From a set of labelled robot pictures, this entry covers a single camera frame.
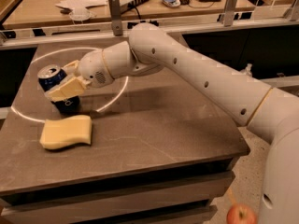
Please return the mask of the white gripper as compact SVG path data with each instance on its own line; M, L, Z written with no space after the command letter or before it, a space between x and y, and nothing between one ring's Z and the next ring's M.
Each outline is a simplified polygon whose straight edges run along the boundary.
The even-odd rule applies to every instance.
M114 82L105 65L101 49L85 54L80 61L74 60L64 65L63 70L73 76L67 76L60 84L45 92L45 96L52 102L79 96L89 85L93 88L101 88Z

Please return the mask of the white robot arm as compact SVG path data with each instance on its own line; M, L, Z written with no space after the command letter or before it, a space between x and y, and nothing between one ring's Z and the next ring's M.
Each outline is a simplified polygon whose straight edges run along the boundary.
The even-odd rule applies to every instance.
M299 97L186 48L150 23L134 26L125 42L67 64L68 76L46 97L62 101L89 86L101 88L119 77L147 76L165 67L271 144L258 224L299 224Z

